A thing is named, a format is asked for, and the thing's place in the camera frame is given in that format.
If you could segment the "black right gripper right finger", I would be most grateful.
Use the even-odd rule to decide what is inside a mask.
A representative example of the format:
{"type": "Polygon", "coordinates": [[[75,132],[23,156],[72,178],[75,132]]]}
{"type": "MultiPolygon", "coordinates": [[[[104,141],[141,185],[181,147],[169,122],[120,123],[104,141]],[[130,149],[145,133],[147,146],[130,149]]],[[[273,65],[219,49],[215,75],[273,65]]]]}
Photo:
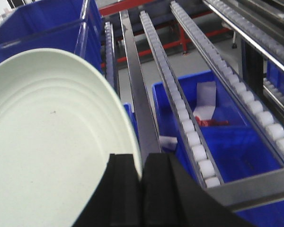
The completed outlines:
{"type": "Polygon", "coordinates": [[[173,154],[148,155],[142,177],[146,227],[250,227],[199,186],[173,154]]]}

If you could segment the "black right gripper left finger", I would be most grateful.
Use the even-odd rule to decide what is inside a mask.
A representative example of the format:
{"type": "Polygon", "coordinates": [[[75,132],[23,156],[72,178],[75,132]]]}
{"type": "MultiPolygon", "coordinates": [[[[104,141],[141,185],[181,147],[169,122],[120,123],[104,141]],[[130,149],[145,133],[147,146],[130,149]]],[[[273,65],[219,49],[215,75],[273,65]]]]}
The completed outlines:
{"type": "Polygon", "coordinates": [[[141,186],[131,154],[111,154],[99,185],[74,227],[140,227],[141,186]]]}

